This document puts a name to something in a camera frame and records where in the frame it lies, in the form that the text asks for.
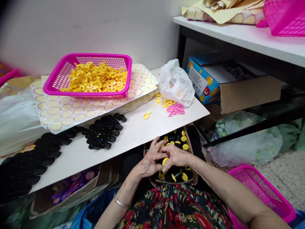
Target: hand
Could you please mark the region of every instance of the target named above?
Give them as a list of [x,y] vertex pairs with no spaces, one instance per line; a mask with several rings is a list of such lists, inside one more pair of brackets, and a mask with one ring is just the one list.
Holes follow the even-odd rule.
[[172,167],[173,165],[189,166],[188,157],[191,156],[191,154],[182,149],[179,149],[178,147],[174,146],[173,144],[170,144],[168,146],[163,146],[159,152],[167,153],[170,156],[169,159],[165,162],[165,165],[162,169],[163,173],[167,172],[170,169],[170,167]]
[[168,157],[166,153],[159,153],[160,147],[166,143],[162,140],[157,142],[160,137],[156,137],[146,153],[145,157],[133,168],[132,172],[141,180],[144,177],[149,177],[163,169],[161,164],[156,164],[155,160]]

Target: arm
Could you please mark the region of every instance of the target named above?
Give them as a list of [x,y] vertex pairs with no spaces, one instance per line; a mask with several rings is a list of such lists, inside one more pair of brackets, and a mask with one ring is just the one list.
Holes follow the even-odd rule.
[[[161,164],[156,164],[155,160],[168,157],[167,154],[158,152],[161,145],[165,144],[166,141],[157,142],[158,140],[159,137],[153,140],[145,157],[131,170],[123,185],[118,190],[116,198],[120,203],[126,205],[130,204],[141,179],[152,176],[163,169],[163,166]],[[128,207],[122,207],[115,202],[114,198],[105,209],[94,229],[113,228],[127,211]]]
[[170,154],[163,172],[173,165],[191,167],[226,203],[234,215],[250,228],[290,228],[245,185],[229,174],[174,145],[162,147],[160,152]]

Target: white wall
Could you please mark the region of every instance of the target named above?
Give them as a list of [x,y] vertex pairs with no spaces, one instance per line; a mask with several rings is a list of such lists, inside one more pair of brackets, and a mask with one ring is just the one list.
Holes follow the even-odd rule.
[[72,52],[123,53],[149,69],[159,67],[176,58],[173,17],[196,1],[15,0],[0,31],[0,60],[29,74],[50,73]]

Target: finger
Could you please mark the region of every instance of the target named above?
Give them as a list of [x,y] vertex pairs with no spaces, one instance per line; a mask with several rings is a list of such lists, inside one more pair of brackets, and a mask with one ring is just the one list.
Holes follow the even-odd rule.
[[163,166],[161,164],[156,164],[156,171],[161,171]]
[[163,173],[167,172],[167,171],[170,169],[170,167],[172,167],[173,165],[174,165],[173,160],[172,160],[171,158],[169,158],[169,159],[165,162],[164,167],[163,167],[163,169],[162,169],[162,172],[163,172]]
[[168,157],[168,154],[166,154],[166,153],[155,153],[153,156],[154,156],[154,161],[155,161],[155,160],[159,160],[159,159]]
[[161,147],[159,153],[170,153],[170,145]]
[[156,143],[156,149],[157,149],[157,151],[159,151],[159,149],[161,148],[161,146],[162,145],[165,145],[167,143],[167,141],[165,141],[165,140],[162,140],[162,141],[160,141],[160,142],[158,142],[158,143]]
[[153,148],[155,145],[156,145],[156,143],[157,143],[157,141],[159,140],[159,136],[158,137],[156,137],[153,141],[152,141],[152,143],[150,144],[150,149],[151,148]]

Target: person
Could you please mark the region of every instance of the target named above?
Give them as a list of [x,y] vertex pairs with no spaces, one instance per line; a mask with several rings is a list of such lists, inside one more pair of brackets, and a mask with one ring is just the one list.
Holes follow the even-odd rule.
[[[276,213],[261,202],[246,186],[227,173],[195,155],[170,144],[153,140],[145,157],[126,177],[114,199],[101,215],[98,228],[234,228],[228,208],[245,225],[256,228],[290,228]],[[164,164],[156,163],[168,157]],[[172,166],[189,166],[207,184],[198,190],[188,184],[163,184],[134,194],[146,177]]]

